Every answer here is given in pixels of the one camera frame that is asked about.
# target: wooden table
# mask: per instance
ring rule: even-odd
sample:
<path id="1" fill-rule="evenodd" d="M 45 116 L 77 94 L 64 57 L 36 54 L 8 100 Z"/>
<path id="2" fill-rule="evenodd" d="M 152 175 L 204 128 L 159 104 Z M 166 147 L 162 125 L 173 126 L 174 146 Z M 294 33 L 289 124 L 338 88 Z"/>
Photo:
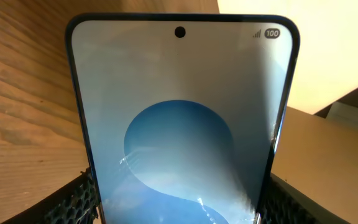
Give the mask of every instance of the wooden table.
<path id="1" fill-rule="evenodd" d="M 82 12 L 210 12 L 216 0 L 0 0 L 0 223 L 88 167 L 64 31 Z"/>

